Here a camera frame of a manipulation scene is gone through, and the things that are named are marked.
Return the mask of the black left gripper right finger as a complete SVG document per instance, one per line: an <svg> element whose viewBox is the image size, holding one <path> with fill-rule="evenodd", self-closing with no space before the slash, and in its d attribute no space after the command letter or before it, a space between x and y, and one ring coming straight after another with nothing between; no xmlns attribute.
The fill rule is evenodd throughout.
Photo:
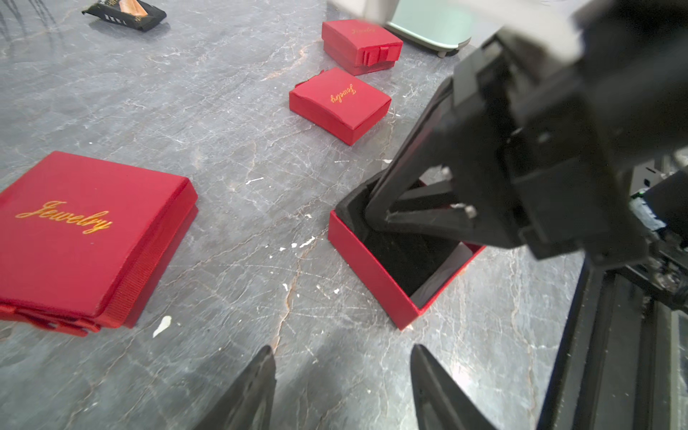
<svg viewBox="0 0 688 430"><path fill-rule="evenodd" d="M496 429L421 344L412 348L410 374L419 429Z"/></svg>

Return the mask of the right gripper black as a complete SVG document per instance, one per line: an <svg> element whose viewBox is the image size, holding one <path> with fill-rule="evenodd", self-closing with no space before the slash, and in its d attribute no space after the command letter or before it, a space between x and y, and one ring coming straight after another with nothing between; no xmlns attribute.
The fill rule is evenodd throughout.
<svg viewBox="0 0 688 430"><path fill-rule="evenodd" d="M371 192L374 229L646 259L621 173L687 143L687 5L471 1L499 21L425 107Z"/></svg>

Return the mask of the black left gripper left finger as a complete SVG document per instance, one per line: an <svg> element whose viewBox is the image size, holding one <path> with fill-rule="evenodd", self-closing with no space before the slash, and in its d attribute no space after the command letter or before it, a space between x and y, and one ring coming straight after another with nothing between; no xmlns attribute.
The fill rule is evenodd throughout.
<svg viewBox="0 0 688 430"><path fill-rule="evenodd" d="M269 429L276 389L272 348L263 346L195 429Z"/></svg>

